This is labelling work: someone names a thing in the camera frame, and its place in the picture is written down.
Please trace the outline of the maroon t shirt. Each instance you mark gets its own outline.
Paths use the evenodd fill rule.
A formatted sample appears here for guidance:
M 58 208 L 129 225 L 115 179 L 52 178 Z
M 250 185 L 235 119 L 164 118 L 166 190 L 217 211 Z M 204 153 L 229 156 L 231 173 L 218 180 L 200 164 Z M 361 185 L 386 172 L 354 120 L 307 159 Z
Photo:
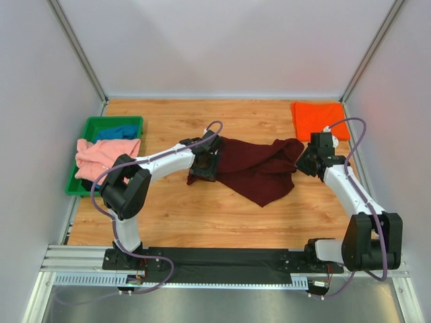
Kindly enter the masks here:
M 295 138 L 259 145 L 222 137 L 218 149 L 215 180 L 264 207 L 293 190 L 292 174 L 304 144 Z

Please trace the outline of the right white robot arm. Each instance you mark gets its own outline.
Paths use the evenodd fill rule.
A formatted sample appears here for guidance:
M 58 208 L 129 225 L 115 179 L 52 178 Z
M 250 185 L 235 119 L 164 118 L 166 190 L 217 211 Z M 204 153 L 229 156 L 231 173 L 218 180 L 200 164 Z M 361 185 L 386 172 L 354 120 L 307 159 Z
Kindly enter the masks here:
M 349 271 L 395 270 L 401 264 L 403 221 L 385 211 L 364 190 L 346 158 L 335 154 L 330 132 L 312 133 L 297 170 L 318 177 L 350 216 L 342 240 L 310 239 L 317 260 L 343 264 Z

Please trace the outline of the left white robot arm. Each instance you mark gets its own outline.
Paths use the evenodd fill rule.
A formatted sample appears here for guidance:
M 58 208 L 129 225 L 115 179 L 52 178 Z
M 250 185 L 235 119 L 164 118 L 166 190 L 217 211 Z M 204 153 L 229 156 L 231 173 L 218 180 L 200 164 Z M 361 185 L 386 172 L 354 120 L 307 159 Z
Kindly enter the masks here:
M 142 270 L 148 251 L 143 249 L 138 232 L 138 213 L 142 210 L 150 184 L 172 173 L 190 174 L 214 181 L 221 160 L 223 139 L 211 130 L 202 138 L 185 139 L 174 147 L 147 157 L 123 154 L 114 163 L 99 188 L 104 206 L 112 219 L 113 247 L 107 249 L 104 270 Z

